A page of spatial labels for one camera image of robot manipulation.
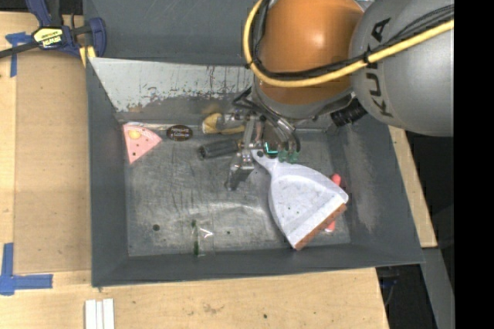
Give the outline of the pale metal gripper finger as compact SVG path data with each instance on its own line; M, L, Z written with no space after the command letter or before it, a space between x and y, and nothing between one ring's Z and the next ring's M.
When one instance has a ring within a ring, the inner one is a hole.
M251 153L240 153L239 164L237 170L237 178L239 181L245 181L255 169L255 161Z
M228 191L237 189L242 176L242 154L237 152L228 164L228 175L225 181L225 187Z

